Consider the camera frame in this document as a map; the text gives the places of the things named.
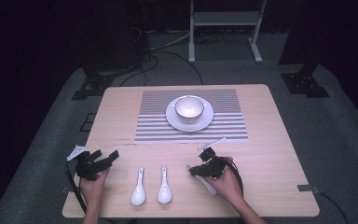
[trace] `gray carpet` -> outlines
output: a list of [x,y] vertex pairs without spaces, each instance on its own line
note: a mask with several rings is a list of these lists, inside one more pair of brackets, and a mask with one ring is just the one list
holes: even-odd
[[[179,35],[151,34],[152,48]],[[281,73],[297,72],[299,65],[277,65],[287,34],[260,34],[257,45],[264,62],[255,64],[246,42],[248,35],[226,35],[212,45],[196,45],[193,64],[203,84],[266,84],[281,113],[297,156],[310,184],[333,198],[348,217],[358,223],[358,111],[340,88],[333,74],[318,66],[314,76],[330,98],[307,98],[289,93]],[[187,57],[187,45],[163,49]],[[146,72],[147,86],[198,85],[196,71],[168,53],[153,54],[158,65]],[[143,63],[152,67],[155,59]],[[131,74],[118,77],[119,86]],[[0,202],[0,223],[81,223],[65,218],[62,207],[70,187],[64,173],[66,156],[75,145],[84,145],[88,133],[79,131],[88,113],[97,112],[102,97],[71,101],[85,78],[81,68],[68,79],[34,138],[21,166]],[[138,75],[124,86],[143,86]],[[336,207],[316,195],[321,213],[317,217],[266,217],[268,223],[344,223]],[[127,223],[123,219],[117,223]],[[141,219],[138,223],[239,223],[237,219]]]

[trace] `white shelf frame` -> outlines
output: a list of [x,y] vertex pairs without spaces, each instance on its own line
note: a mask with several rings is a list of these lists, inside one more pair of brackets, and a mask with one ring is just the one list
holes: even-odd
[[263,20],[264,9],[267,0],[262,0],[258,11],[235,11],[235,12],[195,12],[194,0],[191,0],[190,6],[190,40],[188,42],[188,61],[196,61],[194,48],[194,27],[195,26],[224,26],[224,25],[254,25],[255,32],[253,37],[248,38],[249,45],[255,57],[256,63],[262,63],[263,60],[255,43],[260,31],[261,21]]

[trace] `white tag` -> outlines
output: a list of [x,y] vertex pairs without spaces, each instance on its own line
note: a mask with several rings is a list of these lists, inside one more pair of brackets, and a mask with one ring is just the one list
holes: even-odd
[[217,139],[217,140],[215,140],[215,141],[212,141],[212,142],[210,142],[210,143],[205,143],[205,145],[204,145],[203,147],[199,147],[199,148],[197,148],[197,150],[198,150],[198,151],[205,150],[205,149],[207,149],[208,147],[211,147],[211,146],[213,146],[213,145],[215,145],[215,144],[217,144],[217,143],[219,143],[219,142],[221,142],[221,141],[223,141],[223,140],[225,140],[225,139],[226,139],[225,137],[222,137],[222,138]]
[[71,155],[69,155],[66,160],[71,161],[74,157],[80,155],[82,152],[86,151],[87,147],[76,146],[74,151],[72,151]]

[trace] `white plate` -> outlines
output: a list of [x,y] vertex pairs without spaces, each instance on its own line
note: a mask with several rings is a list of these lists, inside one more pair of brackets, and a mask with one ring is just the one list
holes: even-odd
[[179,115],[176,114],[175,104],[181,97],[178,97],[170,102],[170,104],[167,106],[165,116],[167,117],[167,121],[173,126],[173,128],[183,132],[189,132],[189,133],[197,132],[199,130],[206,128],[212,122],[213,119],[212,106],[208,103],[208,101],[202,99],[199,96],[197,97],[202,101],[204,105],[204,110],[201,114],[200,119],[197,120],[195,123],[184,123],[178,117]]

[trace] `spoon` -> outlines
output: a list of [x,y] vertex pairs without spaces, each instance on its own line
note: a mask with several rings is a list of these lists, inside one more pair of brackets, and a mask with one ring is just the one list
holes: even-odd
[[172,194],[171,194],[170,187],[168,187],[168,183],[167,183],[167,167],[163,166],[161,168],[161,171],[162,171],[162,183],[161,183],[161,188],[159,188],[159,192],[158,192],[158,201],[160,203],[168,203],[172,198]]
[[144,176],[145,168],[139,168],[138,170],[138,184],[136,185],[136,189],[132,194],[131,203],[133,205],[141,205],[145,201],[145,190],[142,185],[142,179]]

